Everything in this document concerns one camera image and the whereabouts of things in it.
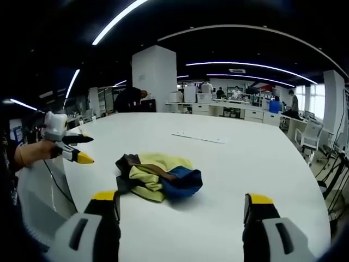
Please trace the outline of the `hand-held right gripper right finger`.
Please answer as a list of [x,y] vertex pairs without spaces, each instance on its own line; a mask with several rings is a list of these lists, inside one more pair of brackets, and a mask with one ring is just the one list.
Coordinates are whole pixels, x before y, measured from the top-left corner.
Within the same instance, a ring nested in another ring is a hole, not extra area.
[[265,195],[245,195],[243,224],[244,261],[316,260],[306,235]]

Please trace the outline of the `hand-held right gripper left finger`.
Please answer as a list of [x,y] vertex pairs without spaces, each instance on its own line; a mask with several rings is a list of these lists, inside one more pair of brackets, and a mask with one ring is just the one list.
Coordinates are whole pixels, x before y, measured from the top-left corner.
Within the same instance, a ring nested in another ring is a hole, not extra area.
[[120,219],[118,192],[97,193],[56,231],[49,261],[118,261]]

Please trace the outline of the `person's left hand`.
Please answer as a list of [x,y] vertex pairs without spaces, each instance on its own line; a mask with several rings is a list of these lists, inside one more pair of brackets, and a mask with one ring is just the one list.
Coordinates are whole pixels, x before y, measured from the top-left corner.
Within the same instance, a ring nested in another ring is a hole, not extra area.
[[41,140],[33,144],[22,146],[20,154],[23,164],[28,166],[39,160],[47,160],[56,157],[56,144],[52,141]]

